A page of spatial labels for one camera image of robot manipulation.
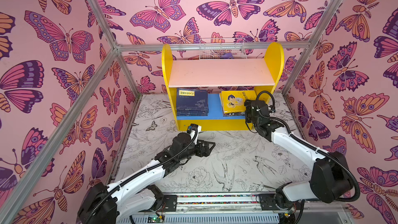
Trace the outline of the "yellow book with orange figure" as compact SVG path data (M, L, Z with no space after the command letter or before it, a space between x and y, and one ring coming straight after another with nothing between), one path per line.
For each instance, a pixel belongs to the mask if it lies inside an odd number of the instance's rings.
M238 113L224 113L224 117L234 117L234 116L244 116L245 112L238 112Z

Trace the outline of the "yellow book with cartoon face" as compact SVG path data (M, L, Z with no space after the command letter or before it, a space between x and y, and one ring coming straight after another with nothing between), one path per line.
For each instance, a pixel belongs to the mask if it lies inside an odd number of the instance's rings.
M246 110L244 103L256 97L254 90L223 91L220 93L222 112L224 115L243 113Z

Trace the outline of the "black wolf cover book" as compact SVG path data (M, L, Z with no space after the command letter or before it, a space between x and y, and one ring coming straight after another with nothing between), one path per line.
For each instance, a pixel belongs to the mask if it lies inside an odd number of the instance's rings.
M223 117L229 117L229 118L244 118L245 115L223 115Z

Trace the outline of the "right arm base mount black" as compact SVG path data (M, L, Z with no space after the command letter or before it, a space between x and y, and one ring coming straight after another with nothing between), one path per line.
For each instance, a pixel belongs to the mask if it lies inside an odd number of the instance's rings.
M263 211L293 211L300 210L303 205L302 200L298 200L295 202L289 201L284 195L268 192L263 194L258 194L256 196L257 202L260 204L260 207Z

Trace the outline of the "blue book Mengxi Bitan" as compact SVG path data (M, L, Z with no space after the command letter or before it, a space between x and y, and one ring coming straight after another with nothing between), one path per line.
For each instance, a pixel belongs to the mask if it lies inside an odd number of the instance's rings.
M203 113L203 114L207 114L208 111L203 111L203 110L177 110L178 114L199 114L199 113Z

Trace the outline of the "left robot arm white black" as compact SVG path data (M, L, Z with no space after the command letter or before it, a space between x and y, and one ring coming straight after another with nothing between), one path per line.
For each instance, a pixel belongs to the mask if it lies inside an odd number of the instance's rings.
M192 157L208 157L216 144L198 139L198 131L179 133L146 166L130 176L89 189L77 213L78 224L115 224L140 211L157 211L164 194L155 186Z

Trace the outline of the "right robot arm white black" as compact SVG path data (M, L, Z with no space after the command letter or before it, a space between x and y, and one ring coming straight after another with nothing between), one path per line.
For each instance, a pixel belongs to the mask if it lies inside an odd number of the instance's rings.
M310 179L276 189L279 205L298 200L354 202L360 198L359 183L342 153L328 152L296 136L285 121L269 114L274 107L264 101L246 100L244 106L245 122L252 124L257 134L284 148L311 170Z

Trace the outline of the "blue book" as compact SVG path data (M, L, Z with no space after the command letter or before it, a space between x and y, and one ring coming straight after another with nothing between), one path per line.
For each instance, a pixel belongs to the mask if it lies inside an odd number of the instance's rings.
M206 112L208 111L208 107L177 107L178 111L200 111Z
M207 108L208 92L197 89L177 89L177 108Z

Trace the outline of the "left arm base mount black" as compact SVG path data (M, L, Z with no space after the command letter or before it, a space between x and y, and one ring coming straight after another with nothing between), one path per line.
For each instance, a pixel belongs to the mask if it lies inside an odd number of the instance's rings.
M177 195L164 195L156 198L149 212L176 212L177 211Z

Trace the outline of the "blue book Sunzi Bingfa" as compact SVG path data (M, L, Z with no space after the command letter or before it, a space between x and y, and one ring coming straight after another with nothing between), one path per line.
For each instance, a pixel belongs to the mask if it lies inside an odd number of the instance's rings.
M208 114L203 114L203 113L177 115L177 117L207 117L207 116L208 116Z

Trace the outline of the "blue book Yijing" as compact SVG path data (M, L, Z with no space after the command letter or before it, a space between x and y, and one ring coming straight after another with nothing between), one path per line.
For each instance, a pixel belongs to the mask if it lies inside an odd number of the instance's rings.
M207 116L208 113L206 112L183 112L177 113L177 116Z

